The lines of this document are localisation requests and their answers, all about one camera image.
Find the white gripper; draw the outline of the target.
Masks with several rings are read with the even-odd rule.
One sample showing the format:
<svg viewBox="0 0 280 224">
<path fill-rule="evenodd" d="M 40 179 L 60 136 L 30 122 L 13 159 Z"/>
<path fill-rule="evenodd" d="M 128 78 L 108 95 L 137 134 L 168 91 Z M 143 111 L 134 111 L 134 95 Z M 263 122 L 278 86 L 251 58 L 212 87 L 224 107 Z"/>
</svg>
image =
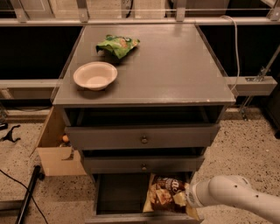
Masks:
<svg viewBox="0 0 280 224">
<path fill-rule="evenodd" d="M 202 180 L 196 184 L 189 185 L 185 192 L 178 192 L 173 195 L 174 202 L 185 207 L 186 202 L 192 207 L 206 207 L 210 205 L 211 196 L 208 189 L 209 180 Z"/>
</svg>

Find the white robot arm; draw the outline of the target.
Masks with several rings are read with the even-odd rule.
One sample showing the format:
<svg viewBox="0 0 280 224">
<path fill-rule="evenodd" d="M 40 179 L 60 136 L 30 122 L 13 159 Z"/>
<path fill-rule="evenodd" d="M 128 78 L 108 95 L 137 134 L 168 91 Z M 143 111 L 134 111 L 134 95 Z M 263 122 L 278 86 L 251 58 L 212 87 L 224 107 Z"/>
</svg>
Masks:
<svg viewBox="0 0 280 224">
<path fill-rule="evenodd" d="M 254 190 L 243 176 L 220 175 L 188 185 L 175 195 L 190 208 L 225 205 L 249 211 L 272 224 L 280 224 L 280 198 Z"/>
</svg>

